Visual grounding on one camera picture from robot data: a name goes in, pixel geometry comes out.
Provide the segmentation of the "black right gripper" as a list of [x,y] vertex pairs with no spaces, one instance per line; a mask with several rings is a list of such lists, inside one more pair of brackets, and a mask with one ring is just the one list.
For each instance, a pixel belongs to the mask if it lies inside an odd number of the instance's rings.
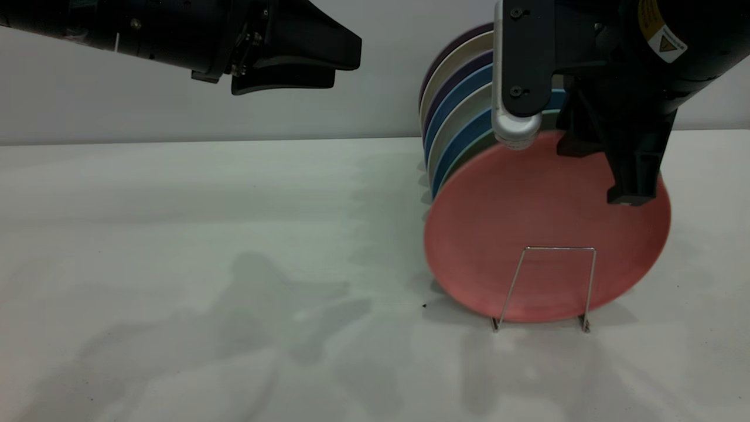
[[[559,156],[605,153],[610,204],[658,196],[675,110],[748,56],[747,1],[556,1]],[[596,125],[604,116],[604,141]]]

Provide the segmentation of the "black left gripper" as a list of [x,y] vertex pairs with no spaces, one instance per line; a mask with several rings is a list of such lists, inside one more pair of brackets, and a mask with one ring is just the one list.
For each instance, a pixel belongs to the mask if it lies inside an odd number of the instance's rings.
[[234,96],[329,89],[336,70],[359,69],[362,39],[310,1],[118,1],[118,48],[216,83],[232,70],[235,48],[268,8],[260,69],[233,77]]

